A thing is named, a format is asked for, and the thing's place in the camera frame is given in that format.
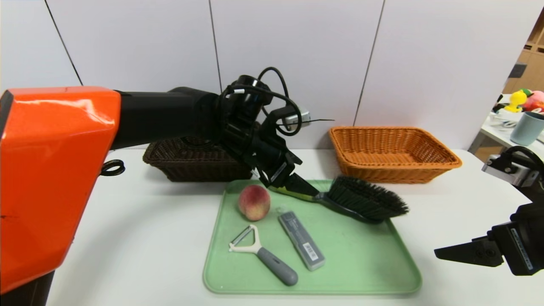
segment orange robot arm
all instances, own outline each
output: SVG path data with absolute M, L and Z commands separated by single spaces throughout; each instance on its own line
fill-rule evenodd
M 118 92 L 100 87 L 2 96 L 2 294 L 63 262 L 117 133 L 120 106 Z

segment gray peeler handle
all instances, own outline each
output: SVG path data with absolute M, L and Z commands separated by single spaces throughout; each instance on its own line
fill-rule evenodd
M 257 257 L 287 286 L 298 282 L 297 273 L 267 249 L 260 248 Z

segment white table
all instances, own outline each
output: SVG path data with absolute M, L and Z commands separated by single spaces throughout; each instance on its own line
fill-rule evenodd
M 512 128 L 503 128 L 493 125 L 489 118 L 487 118 L 480 129 L 480 133 L 476 136 L 476 139 L 473 141 L 470 152 L 474 153 L 481 146 L 481 143 L 484 141 L 485 137 L 489 137 L 500 145 L 510 148 L 511 146 L 519 145 L 510 140 L 510 134 L 512 134 Z M 539 140 L 535 140 L 532 144 L 527 146 L 528 149 L 535 152 L 540 159 L 544 160 L 544 143 Z
M 507 222 L 527 199 L 480 171 L 482 163 L 456 151 L 464 165 L 426 185 L 384 185 L 411 208 L 394 224 L 418 265 L 423 286 L 405 296 L 229 296 L 202 282 L 208 245 L 225 183 L 171 183 L 144 164 L 141 149 L 118 150 L 127 170 L 100 177 L 65 262 L 57 269 L 49 306 L 65 305 L 540 305 L 544 272 L 513 276 L 496 268 L 439 260 L 433 250 L 484 236 Z M 294 150 L 306 179 L 334 178 L 331 150 Z

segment white wall panel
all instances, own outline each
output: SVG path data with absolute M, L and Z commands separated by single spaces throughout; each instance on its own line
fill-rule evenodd
M 43 0 L 2 0 L 1 91 L 80 85 Z
M 372 50 L 382 0 L 212 0 L 223 86 L 239 75 L 280 69 L 289 95 L 312 123 L 289 148 L 329 148 L 331 126 L 352 125 Z M 282 93 L 273 72 L 263 81 Z M 277 108 L 282 105 L 274 99 Z
M 219 92 L 208 0 L 48 0 L 84 85 Z
M 386 0 L 356 125 L 418 126 L 467 149 L 543 5 Z

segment brown wicker basket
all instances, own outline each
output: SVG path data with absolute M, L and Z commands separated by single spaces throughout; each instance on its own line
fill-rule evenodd
M 202 144 L 197 138 L 191 144 Z M 229 182 L 251 178 L 251 169 L 238 163 L 219 146 L 195 148 L 180 138 L 151 143 L 144 162 L 159 168 L 172 182 Z
M 462 165 L 420 128 L 339 126 L 329 136 L 342 173 L 369 182 L 427 183 Z

